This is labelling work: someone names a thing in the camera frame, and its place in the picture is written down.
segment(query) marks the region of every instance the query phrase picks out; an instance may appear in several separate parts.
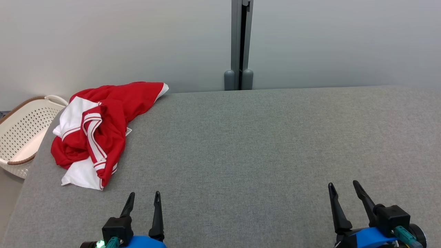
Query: red and white garment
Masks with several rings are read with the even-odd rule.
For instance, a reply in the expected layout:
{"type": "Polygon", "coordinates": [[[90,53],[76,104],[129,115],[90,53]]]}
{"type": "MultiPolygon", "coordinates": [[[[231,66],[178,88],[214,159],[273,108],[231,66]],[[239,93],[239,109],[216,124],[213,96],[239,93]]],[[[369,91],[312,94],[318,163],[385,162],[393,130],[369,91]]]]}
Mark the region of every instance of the red and white garment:
{"type": "Polygon", "coordinates": [[[55,161],[67,169],[68,183],[103,190],[118,168],[127,124],[149,110],[168,90],[165,83],[101,86],[73,95],[53,130],[55,161]]]}

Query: blue gripper part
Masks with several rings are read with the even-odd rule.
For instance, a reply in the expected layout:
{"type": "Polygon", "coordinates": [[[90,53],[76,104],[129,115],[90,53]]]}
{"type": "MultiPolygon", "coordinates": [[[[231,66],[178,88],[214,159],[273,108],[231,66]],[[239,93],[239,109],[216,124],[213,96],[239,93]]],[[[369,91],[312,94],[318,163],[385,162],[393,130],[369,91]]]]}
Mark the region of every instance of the blue gripper part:
{"type": "Polygon", "coordinates": [[[127,248],[167,248],[164,243],[147,236],[133,236],[127,248]]]}
{"type": "Polygon", "coordinates": [[[397,240],[396,237],[384,236],[376,227],[365,228],[353,235],[357,236],[357,248],[377,248],[386,242],[397,240]]]}

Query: green light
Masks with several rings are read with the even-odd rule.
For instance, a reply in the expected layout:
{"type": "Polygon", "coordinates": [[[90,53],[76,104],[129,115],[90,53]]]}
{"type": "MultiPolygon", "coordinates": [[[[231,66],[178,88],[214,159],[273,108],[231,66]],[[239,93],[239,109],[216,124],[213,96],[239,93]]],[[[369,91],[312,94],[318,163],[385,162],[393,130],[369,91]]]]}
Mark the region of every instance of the green light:
{"type": "Polygon", "coordinates": [[[97,248],[105,248],[104,240],[100,240],[97,242],[97,248]]]}

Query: clothing tag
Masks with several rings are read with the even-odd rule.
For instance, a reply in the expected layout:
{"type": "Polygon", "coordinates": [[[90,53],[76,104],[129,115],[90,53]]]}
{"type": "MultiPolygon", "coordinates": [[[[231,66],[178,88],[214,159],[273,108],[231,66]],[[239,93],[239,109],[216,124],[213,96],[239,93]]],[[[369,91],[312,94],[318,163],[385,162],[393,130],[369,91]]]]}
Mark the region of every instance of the clothing tag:
{"type": "Polygon", "coordinates": [[[129,135],[129,133],[130,133],[131,131],[132,131],[132,130],[131,130],[130,128],[127,128],[127,129],[126,129],[126,136],[129,135]]]}

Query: teal connector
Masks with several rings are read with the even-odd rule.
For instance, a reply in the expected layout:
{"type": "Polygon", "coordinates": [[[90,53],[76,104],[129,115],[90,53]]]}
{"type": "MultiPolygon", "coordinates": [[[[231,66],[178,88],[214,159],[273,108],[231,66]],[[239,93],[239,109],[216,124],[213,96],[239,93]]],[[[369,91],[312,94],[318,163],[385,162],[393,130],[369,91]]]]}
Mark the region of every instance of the teal connector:
{"type": "Polygon", "coordinates": [[[106,245],[106,248],[120,247],[120,240],[117,237],[112,237],[106,245]]]}
{"type": "Polygon", "coordinates": [[[395,228],[394,234],[400,241],[407,244],[410,248],[423,248],[422,244],[419,243],[410,232],[400,225],[395,228]]]}

